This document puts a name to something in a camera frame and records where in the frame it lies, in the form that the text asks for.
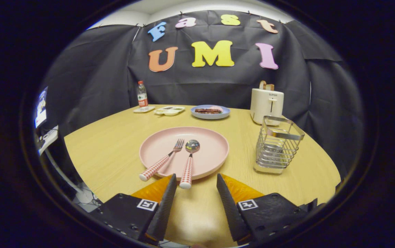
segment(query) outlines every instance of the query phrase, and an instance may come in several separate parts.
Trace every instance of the bacon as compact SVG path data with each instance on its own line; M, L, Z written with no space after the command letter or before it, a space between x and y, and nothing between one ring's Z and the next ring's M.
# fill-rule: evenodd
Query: bacon
M210 109L210 108L197 108L197 109L195 109L194 110L195 112L197 112L197 113L201 113L201 114L219 114L219 113L221 113L221 111L220 110L212 110L212 109Z

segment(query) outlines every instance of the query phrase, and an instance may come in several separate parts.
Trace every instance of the foam letter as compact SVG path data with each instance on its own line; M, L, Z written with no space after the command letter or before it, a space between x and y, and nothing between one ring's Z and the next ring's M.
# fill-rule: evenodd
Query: foam letter
M233 26L240 25L239 18L233 14L223 14L221 16L221 19L224 25L233 25Z
M262 24L262 28L270 33L279 33L277 30L273 29L274 25L269 23L267 20L257 20L258 23Z
M196 18L193 17L188 17L179 20L179 22L176 24L177 28L182 28L182 27L192 27L196 25Z
M150 56L150 62L148 63L148 67L152 72L163 72L168 70L174 63L174 54L176 53L177 47L169 47L165 49L167 52L167 62L165 64L159 64L159 55L162 53L162 50L155 50L150 52L148 55Z
M161 33L165 31L164 25L167 24L166 22L161 22L156 25L154 28L148 31L149 34L153 36L153 42L157 41L159 38L165 35L165 33Z
M274 62L274 57L272 55L273 46L263 43L256 43L256 46L259 47L260 53L262 54L260 66L268 69L278 69L279 66Z
M191 64L193 67L203 67L207 61L208 65L213 65L216 57L217 66L234 66L234 61L231 60L231 41L218 41L217 44L211 49L205 41L197 41L191 44L194 47L194 62Z

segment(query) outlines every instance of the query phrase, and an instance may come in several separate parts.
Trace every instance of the red checkered handle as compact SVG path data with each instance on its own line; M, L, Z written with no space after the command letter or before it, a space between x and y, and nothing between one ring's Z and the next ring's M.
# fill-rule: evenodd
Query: red checkered handle
M156 174L156 172L159 171L159 169L165 165L165 163L168 161L168 159L170 158L170 155L173 152L171 152L169 155L166 155L165 157L161 158L161 160L159 160L158 162L156 162L154 165L150 166L149 168L147 168L144 172L142 172L141 174L139 174L139 179L141 179L142 181L147 181L148 179L150 179L154 174Z
M179 187L183 189L191 188L191 170L193 168L193 155L190 154L185 165L184 172L182 173L182 178L180 179Z

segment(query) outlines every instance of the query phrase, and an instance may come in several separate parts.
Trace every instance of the orange letter u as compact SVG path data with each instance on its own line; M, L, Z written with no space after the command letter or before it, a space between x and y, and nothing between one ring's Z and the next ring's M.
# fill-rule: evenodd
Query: orange letter u
M148 67L152 72L163 72L168 70L174 63L174 54L178 47L169 47L165 49L167 52L167 62L165 64L159 64L159 55L162 53L162 50L155 50L150 52L148 55L150 56L150 62L148 63Z

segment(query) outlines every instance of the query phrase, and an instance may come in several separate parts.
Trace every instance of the water bottle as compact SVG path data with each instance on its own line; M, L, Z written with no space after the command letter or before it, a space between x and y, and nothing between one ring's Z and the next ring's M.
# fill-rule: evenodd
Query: water bottle
M147 91L145 90L144 82L138 82L138 88L136 89L138 94L138 103L140 108L147 108L148 100L147 100Z

